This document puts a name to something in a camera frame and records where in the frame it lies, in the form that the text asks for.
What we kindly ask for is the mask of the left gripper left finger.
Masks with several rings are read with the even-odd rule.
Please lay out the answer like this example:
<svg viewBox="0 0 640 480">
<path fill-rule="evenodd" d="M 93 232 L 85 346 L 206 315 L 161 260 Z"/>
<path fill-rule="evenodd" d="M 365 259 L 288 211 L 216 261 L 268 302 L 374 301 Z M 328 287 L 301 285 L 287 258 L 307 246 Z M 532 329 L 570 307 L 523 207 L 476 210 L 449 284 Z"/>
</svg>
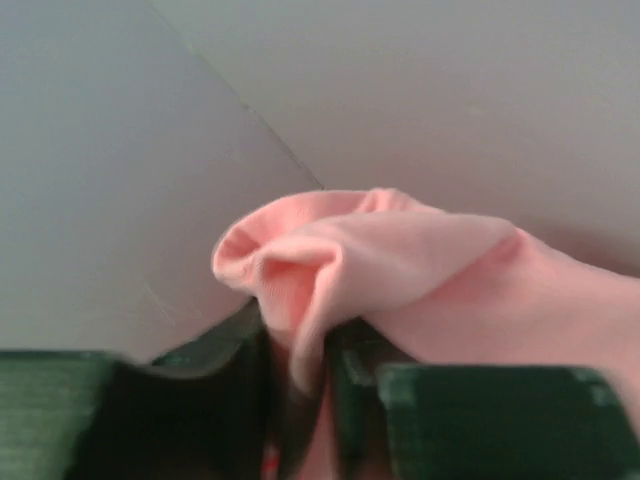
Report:
<svg viewBox="0 0 640 480">
<path fill-rule="evenodd" d="M 5 351 L 1 476 L 257 479 L 269 376 L 255 301 L 145 365 L 98 351 Z"/>
</svg>

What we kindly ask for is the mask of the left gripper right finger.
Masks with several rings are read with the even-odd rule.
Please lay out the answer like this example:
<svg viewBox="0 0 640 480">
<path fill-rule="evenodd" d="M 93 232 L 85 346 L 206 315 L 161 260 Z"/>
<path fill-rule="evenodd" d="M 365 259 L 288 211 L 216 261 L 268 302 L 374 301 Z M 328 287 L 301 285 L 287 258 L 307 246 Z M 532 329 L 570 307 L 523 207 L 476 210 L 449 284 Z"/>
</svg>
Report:
<svg viewBox="0 0 640 480">
<path fill-rule="evenodd" d="M 343 479 L 635 479 L 615 390 L 578 366 L 421 364 L 367 323 L 326 343 Z"/>
</svg>

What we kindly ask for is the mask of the pink t shirt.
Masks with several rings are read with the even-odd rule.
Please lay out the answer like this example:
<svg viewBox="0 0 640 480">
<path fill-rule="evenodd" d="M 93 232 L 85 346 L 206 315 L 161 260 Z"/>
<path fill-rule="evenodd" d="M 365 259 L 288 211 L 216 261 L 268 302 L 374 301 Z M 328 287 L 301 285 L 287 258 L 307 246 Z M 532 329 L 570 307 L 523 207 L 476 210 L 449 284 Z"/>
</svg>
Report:
<svg viewBox="0 0 640 480">
<path fill-rule="evenodd" d="M 216 278 L 259 304 L 282 391 L 282 479 L 341 479 L 327 339 L 361 320 L 421 364 L 599 372 L 639 440 L 639 282 L 511 222 L 391 189 L 316 191 L 235 223 Z"/>
</svg>

